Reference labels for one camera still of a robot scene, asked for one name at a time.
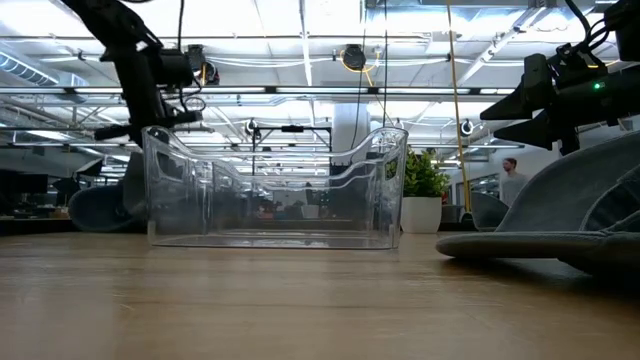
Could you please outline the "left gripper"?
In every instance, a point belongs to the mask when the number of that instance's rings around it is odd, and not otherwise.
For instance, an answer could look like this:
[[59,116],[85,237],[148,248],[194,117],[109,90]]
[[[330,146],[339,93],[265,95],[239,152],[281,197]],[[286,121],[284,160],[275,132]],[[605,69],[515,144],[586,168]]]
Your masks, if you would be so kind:
[[[148,126],[165,126],[165,119],[171,116],[171,106],[164,100],[142,101],[127,99],[129,123],[112,125],[96,129],[94,139],[97,141],[128,136],[136,145],[142,145],[142,129]],[[173,125],[199,122],[203,119],[201,111],[178,112],[170,121]]]

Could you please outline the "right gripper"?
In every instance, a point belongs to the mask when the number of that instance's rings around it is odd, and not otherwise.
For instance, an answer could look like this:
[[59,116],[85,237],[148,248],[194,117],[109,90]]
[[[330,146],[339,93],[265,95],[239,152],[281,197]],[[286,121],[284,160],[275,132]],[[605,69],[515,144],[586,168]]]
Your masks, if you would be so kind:
[[556,100],[556,95],[551,65],[544,55],[534,54],[525,59],[523,83],[484,110],[480,119],[526,119],[539,110],[531,120],[496,130],[494,137],[546,150],[558,143],[560,154],[568,155],[580,149],[580,141],[572,117]]

